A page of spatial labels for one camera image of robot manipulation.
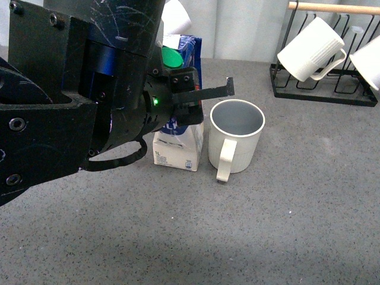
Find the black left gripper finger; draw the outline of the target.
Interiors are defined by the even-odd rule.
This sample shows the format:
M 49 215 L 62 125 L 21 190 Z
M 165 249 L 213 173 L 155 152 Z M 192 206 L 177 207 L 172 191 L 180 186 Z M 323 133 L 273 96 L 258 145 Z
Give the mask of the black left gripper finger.
M 226 78 L 226 85 L 206 88 L 202 90 L 186 91 L 172 94 L 174 105 L 197 102 L 199 100 L 215 99 L 220 97 L 229 97 L 235 95 L 233 77 Z

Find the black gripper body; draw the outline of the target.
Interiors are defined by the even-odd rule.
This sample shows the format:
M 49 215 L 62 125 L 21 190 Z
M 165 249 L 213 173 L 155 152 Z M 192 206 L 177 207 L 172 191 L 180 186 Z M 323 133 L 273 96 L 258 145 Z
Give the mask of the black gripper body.
M 141 139 L 176 115 L 173 94 L 195 90 L 183 83 L 200 69 L 198 44 L 153 45 L 146 55 L 100 47 L 100 151 Z

